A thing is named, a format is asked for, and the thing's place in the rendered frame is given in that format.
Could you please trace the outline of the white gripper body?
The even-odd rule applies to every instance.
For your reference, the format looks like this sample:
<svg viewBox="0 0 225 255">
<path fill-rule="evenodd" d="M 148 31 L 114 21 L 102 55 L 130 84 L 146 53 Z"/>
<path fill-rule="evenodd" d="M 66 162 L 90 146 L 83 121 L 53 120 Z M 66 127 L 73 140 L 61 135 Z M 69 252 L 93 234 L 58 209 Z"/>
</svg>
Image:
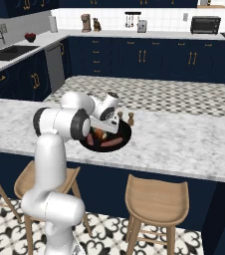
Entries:
<svg viewBox="0 0 225 255">
<path fill-rule="evenodd" d="M 100 121 L 94 117 L 90 117 L 91 126 L 93 128 L 98 128 L 110 133 L 117 133 L 118 125 L 119 125 L 119 118 L 113 117 L 112 119 L 108 119 L 106 121 Z"/>
</svg>

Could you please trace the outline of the black bowl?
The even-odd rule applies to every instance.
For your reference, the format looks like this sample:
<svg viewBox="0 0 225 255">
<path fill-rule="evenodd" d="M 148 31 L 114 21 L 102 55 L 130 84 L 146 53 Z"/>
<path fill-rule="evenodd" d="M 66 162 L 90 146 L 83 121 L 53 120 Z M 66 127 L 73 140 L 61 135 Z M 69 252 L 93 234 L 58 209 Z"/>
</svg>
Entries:
<svg viewBox="0 0 225 255">
<path fill-rule="evenodd" d="M 104 131 L 104 136 L 102 138 L 98 138 L 95 134 L 95 128 L 92 127 L 89 132 L 94 139 L 94 145 L 89 145 L 87 143 L 87 138 L 84 140 L 81 140 L 81 144 L 92 151 L 97 151 L 97 152 L 111 152 L 118 150 L 122 147 L 124 147 L 130 140 L 131 138 L 131 127 L 124 121 L 120 121 L 118 125 L 118 131 L 117 133 L 110 133 L 107 131 Z M 122 137 L 123 141 L 115 146 L 109 146 L 109 147 L 101 147 L 101 143 L 104 141 L 112 140 L 118 137 Z"/>
</svg>

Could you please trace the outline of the grey dishwasher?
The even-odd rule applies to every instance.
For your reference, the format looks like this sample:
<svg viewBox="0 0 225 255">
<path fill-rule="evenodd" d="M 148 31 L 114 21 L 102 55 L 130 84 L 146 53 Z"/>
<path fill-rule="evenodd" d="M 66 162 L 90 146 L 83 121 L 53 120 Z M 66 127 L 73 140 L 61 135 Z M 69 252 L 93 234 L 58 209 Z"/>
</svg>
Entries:
<svg viewBox="0 0 225 255">
<path fill-rule="evenodd" d="M 52 93 L 55 93 L 65 82 L 60 44 L 56 43 L 47 47 L 45 49 L 45 55 Z"/>
</svg>

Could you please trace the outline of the navy base cupboards run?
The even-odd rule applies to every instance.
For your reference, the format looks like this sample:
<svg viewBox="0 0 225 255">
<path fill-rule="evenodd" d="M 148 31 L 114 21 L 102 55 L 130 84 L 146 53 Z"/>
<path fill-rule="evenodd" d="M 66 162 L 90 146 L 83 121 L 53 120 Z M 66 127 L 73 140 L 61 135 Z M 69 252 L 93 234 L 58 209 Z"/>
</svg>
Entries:
<svg viewBox="0 0 225 255">
<path fill-rule="evenodd" d="M 68 37 L 65 75 L 225 84 L 225 41 Z"/>
<path fill-rule="evenodd" d="M 43 51 L 0 71 L 0 99 L 41 102 L 51 92 Z"/>
</svg>

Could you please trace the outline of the brown knife block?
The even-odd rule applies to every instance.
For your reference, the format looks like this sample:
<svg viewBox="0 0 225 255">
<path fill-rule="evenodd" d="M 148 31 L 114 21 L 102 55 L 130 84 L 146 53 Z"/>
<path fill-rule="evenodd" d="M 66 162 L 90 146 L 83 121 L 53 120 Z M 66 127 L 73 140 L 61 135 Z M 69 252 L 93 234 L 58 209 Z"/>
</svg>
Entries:
<svg viewBox="0 0 225 255">
<path fill-rule="evenodd" d="M 98 18 L 93 18 L 93 21 L 94 21 L 94 31 L 99 32 L 102 29 L 102 27 Z"/>
</svg>

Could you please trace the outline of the grey toaster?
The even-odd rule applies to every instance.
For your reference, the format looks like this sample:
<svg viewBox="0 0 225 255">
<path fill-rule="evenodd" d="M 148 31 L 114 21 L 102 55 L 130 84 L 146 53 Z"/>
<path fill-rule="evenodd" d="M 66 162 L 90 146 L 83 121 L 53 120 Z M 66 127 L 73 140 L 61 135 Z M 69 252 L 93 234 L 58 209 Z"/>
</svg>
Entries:
<svg viewBox="0 0 225 255">
<path fill-rule="evenodd" d="M 147 21 L 146 20 L 139 20 L 137 23 L 137 32 L 138 33 L 145 33 L 147 29 Z"/>
</svg>

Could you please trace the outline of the brown coffee machine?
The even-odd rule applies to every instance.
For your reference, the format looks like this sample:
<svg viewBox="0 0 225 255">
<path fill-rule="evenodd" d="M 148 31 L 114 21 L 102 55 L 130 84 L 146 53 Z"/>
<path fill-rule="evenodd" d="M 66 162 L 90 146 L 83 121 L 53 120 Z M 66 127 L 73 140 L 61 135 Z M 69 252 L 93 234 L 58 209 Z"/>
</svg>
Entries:
<svg viewBox="0 0 225 255">
<path fill-rule="evenodd" d="M 92 28 L 91 28 L 91 17 L 89 14 L 82 14 L 81 15 L 81 20 L 83 22 L 83 29 L 82 32 L 86 33 L 86 32 L 91 32 Z"/>
</svg>

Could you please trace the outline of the white paper towel roll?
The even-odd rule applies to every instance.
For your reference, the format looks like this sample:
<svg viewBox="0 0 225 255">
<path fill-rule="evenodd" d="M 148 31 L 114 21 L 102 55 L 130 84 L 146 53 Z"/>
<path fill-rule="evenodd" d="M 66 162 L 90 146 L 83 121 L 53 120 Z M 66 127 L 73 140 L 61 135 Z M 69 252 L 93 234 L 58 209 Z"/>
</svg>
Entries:
<svg viewBox="0 0 225 255">
<path fill-rule="evenodd" d="M 51 33 L 58 33 L 57 20 L 55 16 L 49 16 Z"/>
</svg>

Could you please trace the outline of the black sink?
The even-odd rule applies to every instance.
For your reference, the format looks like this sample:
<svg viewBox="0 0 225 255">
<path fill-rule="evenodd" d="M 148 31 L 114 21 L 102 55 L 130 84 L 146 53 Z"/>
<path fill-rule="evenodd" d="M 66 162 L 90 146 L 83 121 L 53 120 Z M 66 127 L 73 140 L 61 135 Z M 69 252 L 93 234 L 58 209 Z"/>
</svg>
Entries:
<svg viewBox="0 0 225 255">
<path fill-rule="evenodd" d="M 11 46 L 0 51 L 0 61 L 11 61 L 36 49 L 36 46 Z"/>
</svg>

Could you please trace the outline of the black toaster oven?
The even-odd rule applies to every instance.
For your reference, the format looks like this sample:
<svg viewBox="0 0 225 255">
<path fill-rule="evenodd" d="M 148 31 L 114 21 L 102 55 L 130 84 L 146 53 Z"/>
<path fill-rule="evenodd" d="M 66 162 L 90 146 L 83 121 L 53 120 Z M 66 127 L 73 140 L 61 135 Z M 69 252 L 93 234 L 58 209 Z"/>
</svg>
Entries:
<svg viewBox="0 0 225 255">
<path fill-rule="evenodd" d="M 221 18 L 218 16 L 193 16 L 190 32 L 192 34 L 218 34 Z"/>
</svg>

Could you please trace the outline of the rail with hanging tools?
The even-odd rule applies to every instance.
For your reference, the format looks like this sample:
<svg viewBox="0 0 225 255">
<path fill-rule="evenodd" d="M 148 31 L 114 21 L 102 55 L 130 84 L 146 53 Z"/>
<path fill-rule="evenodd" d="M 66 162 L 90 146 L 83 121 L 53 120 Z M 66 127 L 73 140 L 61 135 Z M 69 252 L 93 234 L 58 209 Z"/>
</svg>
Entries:
<svg viewBox="0 0 225 255">
<path fill-rule="evenodd" d="M 126 11 L 124 15 L 126 28 L 133 28 L 138 23 L 141 13 L 137 11 Z"/>
</svg>

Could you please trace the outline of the navy wall cupboards run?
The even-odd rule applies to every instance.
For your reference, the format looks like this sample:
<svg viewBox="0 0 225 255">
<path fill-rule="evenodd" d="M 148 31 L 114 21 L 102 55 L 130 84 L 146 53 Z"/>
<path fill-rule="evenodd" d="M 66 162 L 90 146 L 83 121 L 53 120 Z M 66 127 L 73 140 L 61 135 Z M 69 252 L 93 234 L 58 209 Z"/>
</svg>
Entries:
<svg viewBox="0 0 225 255">
<path fill-rule="evenodd" d="M 0 18 L 14 18 L 58 8 L 196 8 L 198 0 L 0 0 Z"/>
</svg>

